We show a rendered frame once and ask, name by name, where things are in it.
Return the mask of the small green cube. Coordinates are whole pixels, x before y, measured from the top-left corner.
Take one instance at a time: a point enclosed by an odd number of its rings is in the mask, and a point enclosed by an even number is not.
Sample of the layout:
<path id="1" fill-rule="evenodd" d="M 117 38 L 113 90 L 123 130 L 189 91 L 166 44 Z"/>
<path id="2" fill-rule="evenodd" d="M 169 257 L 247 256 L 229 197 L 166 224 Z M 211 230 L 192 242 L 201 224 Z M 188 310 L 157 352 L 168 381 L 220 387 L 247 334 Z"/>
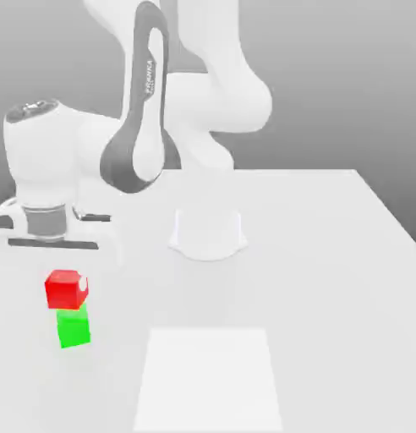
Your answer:
<path id="1" fill-rule="evenodd" d="M 57 334 L 61 348 L 90 342 L 90 324 L 86 304 L 78 310 L 57 310 Z"/>

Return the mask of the small red cube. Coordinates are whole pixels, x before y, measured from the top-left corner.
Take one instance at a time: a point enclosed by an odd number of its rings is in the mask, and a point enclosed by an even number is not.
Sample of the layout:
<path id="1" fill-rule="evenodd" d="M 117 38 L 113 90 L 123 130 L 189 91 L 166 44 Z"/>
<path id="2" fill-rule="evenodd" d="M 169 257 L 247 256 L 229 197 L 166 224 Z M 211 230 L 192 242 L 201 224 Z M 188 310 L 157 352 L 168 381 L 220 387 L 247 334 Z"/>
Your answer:
<path id="1" fill-rule="evenodd" d="M 45 281 L 47 305 L 55 310 L 78 310 L 89 293 L 79 291 L 81 274 L 75 270 L 53 270 Z"/>

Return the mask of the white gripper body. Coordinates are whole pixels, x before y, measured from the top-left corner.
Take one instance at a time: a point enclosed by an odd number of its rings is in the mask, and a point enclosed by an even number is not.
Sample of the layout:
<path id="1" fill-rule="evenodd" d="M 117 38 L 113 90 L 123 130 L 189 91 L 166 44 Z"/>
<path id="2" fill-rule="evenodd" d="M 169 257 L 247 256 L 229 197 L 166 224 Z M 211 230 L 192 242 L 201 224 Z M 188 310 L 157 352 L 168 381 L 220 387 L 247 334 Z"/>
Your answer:
<path id="1" fill-rule="evenodd" d="M 119 267 L 123 264 L 123 251 L 119 242 L 107 238 L 45 241 L 0 236 L 0 266 L 29 264 L 55 268 Z"/>

